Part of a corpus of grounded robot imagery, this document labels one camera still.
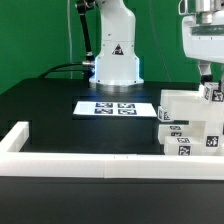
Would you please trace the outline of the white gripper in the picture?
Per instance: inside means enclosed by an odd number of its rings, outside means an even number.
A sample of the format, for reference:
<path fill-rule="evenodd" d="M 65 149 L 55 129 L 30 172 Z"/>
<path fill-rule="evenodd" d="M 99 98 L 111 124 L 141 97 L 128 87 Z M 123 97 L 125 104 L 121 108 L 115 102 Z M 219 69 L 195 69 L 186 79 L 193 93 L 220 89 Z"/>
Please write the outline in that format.
<path fill-rule="evenodd" d="M 200 82 L 213 80 L 210 62 L 220 63 L 219 90 L 224 90 L 224 0 L 180 0 L 178 11 L 184 53 L 200 60 Z"/>

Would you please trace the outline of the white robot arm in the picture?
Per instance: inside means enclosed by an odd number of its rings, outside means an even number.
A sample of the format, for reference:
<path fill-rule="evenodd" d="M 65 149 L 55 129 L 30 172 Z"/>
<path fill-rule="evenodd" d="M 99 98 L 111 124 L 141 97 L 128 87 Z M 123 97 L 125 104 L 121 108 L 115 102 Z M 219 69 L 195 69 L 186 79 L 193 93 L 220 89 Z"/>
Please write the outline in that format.
<path fill-rule="evenodd" d="M 101 50 L 94 56 L 85 14 L 97 7 L 101 15 Z M 91 67 L 88 81 L 93 87 L 123 91 L 141 85 L 140 61 L 134 51 L 136 19 L 123 0 L 78 0 Z M 224 0 L 180 0 L 182 41 L 185 55 L 198 61 L 200 82 L 213 80 L 210 65 L 224 64 Z"/>

